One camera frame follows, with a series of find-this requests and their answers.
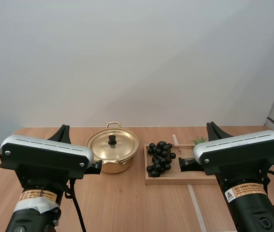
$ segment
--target pot handle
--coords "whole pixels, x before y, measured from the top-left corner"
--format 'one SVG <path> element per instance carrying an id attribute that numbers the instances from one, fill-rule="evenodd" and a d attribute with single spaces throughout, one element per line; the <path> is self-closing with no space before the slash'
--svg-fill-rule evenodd
<path id="1" fill-rule="evenodd" d="M 103 160 L 103 165 L 107 163 L 116 163 L 116 164 L 121 164 L 120 161 L 116 160 Z"/>
<path id="2" fill-rule="evenodd" d="M 122 165 L 124 165 L 126 163 L 126 161 L 125 162 L 121 162 L 121 161 L 118 161 L 117 159 L 116 160 L 103 160 L 103 165 L 104 164 L 108 164 L 108 163 L 115 163 L 115 164 L 122 164 Z"/>
<path id="3" fill-rule="evenodd" d="M 107 124 L 107 129 L 109 129 L 109 126 L 110 126 L 111 124 L 117 124 L 117 125 L 119 126 L 119 128 L 122 128 L 122 127 L 121 127 L 121 124 L 120 124 L 119 122 L 109 122 L 109 123 Z"/>

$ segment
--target wooden tabletop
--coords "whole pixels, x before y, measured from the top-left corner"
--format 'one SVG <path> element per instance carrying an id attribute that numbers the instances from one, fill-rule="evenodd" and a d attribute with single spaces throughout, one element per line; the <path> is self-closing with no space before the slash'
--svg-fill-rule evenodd
<path id="1" fill-rule="evenodd" d="M 85 146 L 102 128 L 71 128 L 73 144 Z M 88 232 L 230 232 L 236 231 L 218 185 L 146 186 L 143 145 L 164 140 L 190 144 L 197 136 L 207 137 L 205 127 L 127 128 L 137 135 L 140 146 L 133 165 L 120 174 L 86 175 L 76 181 L 76 196 Z M 222 127 L 241 135 L 263 131 L 265 126 Z M 26 136 L 49 138 L 58 128 L 24 128 Z M 274 203 L 274 178 L 269 197 Z M 22 192 L 14 171 L 0 168 L 0 232 L 5 231 Z M 74 204 L 63 198 L 57 232 L 81 232 Z"/>

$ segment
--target wooden tray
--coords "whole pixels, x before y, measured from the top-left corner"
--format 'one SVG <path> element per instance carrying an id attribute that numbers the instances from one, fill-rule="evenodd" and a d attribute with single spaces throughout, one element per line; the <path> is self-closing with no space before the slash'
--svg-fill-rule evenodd
<path id="1" fill-rule="evenodd" d="M 206 175 L 204 172 L 181 172 L 178 158 L 192 158 L 194 145 L 175 145 L 171 152 L 176 153 L 177 158 L 172 160 L 171 169 L 165 171 L 160 177 L 150 177 L 146 168 L 153 165 L 152 156 L 147 151 L 148 145 L 144 145 L 145 156 L 145 183 L 146 185 L 215 185 L 217 184 L 214 175 Z"/>

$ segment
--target grape bunch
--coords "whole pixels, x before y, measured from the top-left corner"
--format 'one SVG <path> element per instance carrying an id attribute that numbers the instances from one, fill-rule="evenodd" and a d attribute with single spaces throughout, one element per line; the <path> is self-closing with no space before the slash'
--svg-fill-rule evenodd
<path id="1" fill-rule="evenodd" d="M 159 177 L 161 173 L 171 169 L 171 161 L 177 156 L 171 152 L 172 144 L 160 141 L 157 145 L 149 145 L 148 154 L 152 155 L 153 165 L 147 167 L 147 172 L 151 177 Z"/>

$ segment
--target white tape strip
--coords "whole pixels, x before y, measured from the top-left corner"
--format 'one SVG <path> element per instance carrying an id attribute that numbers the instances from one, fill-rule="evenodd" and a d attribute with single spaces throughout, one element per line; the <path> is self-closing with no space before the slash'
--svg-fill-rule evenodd
<path id="1" fill-rule="evenodd" d="M 201 211 L 200 211 L 200 208 L 199 208 L 199 205 L 198 205 L 195 193 L 194 193 L 194 189 L 193 189 L 192 185 L 188 185 L 188 187 L 189 187 L 192 202 L 193 202 L 193 205 L 195 208 L 196 216 L 197 216 L 197 219 L 199 222 L 200 230 L 201 230 L 201 232 L 207 232 L 205 222 L 204 222 L 203 216 L 201 215 Z"/>
<path id="2" fill-rule="evenodd" d="M 35 209 L 40 214 L 59 207 L 59 205 L 45 197 L 36 197 L 30 198 L 26 200 L 22 200 L 18 202 L 15 206 L 15 211 L 22 210 L 22 209 Z"/>
<path id="3" fill-rule="evenodd" d="M 178 143 L 178 140 L 177 140 L 176 135 L 173 134 L 172 137 L 173 137 L 173 139 L 174 139 L 174 144 L 175 144 L 175 145 L 178 145 L 179 143 Z"/>

